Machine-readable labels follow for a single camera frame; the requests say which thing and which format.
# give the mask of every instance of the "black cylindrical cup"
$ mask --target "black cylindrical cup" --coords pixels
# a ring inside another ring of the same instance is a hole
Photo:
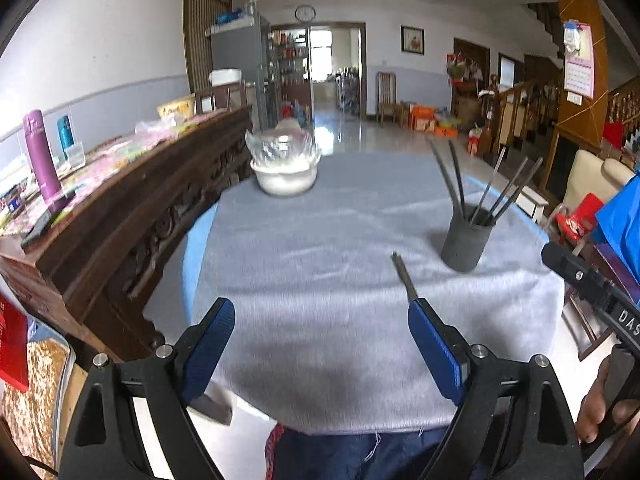
[[[476,206],[465,204],[465,209],[464,218],[456,208],[453,209],[449,232],[440,252],[440,257],[447,267],[457,272],[471,272],[476,268],[495,226],[495,219],[489,215],[487,209],[480,208],[473,224],[469,223],[469,219]]]

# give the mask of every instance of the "blue bag on refrigerator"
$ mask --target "blue bag on refrigerator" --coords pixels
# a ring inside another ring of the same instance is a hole
[[[596,213],[594,238],[606,241],[640,283],[640,175]]]

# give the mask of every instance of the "yellow bowl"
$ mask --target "yellow bowl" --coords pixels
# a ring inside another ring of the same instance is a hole
[[[196,114],[196,94],[180,97],[158,107],[158,114],[161,118],[175,112],[180,112],[185,119],[191,119]]]

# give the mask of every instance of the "carved wooden cabinet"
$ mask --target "carved wooden cabinet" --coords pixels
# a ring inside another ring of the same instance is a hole
[[[199,215],[250,175],[250,108],[224,112],[125,166],[26,253],[0,237],[0,273],[25,308],[116,360],[164,342],[142,310]]]

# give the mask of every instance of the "hand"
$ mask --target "hand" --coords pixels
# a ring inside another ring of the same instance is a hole
[[[607,407],[604,400],[604,383],[609,374],[609,357],[604,359],[598,370],[598,377],[591,386],[589,393],[582,400],[578,421],[575,423],[575,430],[581,442],[590,444],[598,436],[598,425],[604,420]],[[640,406],[640,400],[621,400],[612,411],[613,420],[616,424],[623,424]],[[625,427],[618,441],[613,445],[607,456],[598,467],[607,467],[625,447],[626,441],[633,433],[640,420],[638,413]]]

